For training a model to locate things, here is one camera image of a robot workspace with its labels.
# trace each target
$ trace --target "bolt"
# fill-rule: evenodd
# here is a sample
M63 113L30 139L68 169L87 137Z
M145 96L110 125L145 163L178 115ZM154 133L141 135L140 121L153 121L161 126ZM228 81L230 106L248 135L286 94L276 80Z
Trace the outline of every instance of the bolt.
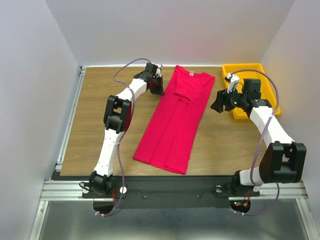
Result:
M222 192L222 186L217 185L217 186L215 187L215 191L216 191L218 194L221 193L221 192Z
M255 187L253 188L253 191L256 192L256 193L259 192L259 187L258 187L258 186L255 186Z

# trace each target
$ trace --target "metal floor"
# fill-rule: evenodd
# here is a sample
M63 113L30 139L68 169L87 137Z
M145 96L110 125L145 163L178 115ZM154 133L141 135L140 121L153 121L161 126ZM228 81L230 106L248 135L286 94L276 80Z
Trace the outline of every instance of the metal floor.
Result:
M254 199L252 212L272 199ZM95 216L91 201L50 201L41 240L307 240L295 199L280 199L259 216L222 208L122 209Z

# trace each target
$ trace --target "pink t-shirt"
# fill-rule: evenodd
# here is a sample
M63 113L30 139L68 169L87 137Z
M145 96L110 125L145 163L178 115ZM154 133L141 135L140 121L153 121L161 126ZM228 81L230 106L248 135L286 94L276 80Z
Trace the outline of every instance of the pink t-shirt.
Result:
M215 77L176 66L133 155L133 159L177 174L186 174L199 121Z

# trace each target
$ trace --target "black mount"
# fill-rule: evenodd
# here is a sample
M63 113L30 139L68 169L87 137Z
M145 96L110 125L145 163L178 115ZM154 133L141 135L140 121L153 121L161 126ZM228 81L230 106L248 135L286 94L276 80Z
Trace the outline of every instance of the black mount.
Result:
M110 193L112 175L101 176L96 171L92 172L89 177L89 189L100 195L102 198Z
M121 112L116 112L115 109L121 108ZM127 131L131 123L131 108L130 100L123 100L117 96L110 95L106 102L103 122L105 129L113 129L117 134Z
M298 183L301 180L307 148L303 143L272 142L259 165L264 183Z
M229 112L234 108L241 108L250 116L252 108L261 106L271 108L271 104L267 99L260 99L260 79L245 78L243 82L242 93L239 93L237 89L231 92L227 92L227 89L219 90L214 103L211 105L211 109L222 113L224 110Z
M163 77L157 77L157 70L159 68L157 65L152 63L147 63L145 69L134 76L135 79L141 79L147 83L146 89L150 89L150 93L164 95Z

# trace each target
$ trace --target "screw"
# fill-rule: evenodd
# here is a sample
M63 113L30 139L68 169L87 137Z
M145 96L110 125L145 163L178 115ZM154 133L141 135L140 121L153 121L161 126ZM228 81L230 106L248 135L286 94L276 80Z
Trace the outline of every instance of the screw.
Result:
M215 187L215 191L216 191L218 194L221 193L221 192L222 192L222 186L217 185L217 186Z

